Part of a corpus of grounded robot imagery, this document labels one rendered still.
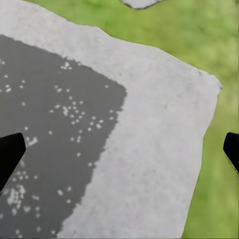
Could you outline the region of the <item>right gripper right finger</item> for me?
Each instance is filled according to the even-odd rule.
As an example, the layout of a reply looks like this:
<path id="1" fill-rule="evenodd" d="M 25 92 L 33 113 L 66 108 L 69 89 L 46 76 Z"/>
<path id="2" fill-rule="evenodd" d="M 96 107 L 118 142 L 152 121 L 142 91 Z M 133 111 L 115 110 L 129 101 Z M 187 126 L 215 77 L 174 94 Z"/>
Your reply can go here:
<path id="1" fill-rule="evenodd" d="M 228 132 L 223 150 L 239 173 L 239 134 Z"/>

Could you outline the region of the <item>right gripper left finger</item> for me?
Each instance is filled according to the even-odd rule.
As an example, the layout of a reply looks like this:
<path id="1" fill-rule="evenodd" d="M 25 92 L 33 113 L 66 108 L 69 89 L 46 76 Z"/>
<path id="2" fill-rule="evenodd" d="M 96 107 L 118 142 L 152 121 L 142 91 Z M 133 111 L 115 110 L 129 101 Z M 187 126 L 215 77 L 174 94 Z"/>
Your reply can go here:
<path id="1" fill-rule="evenodd" d="M 22 133 L 0 138 L 0 192 L 26 151 Z"/>

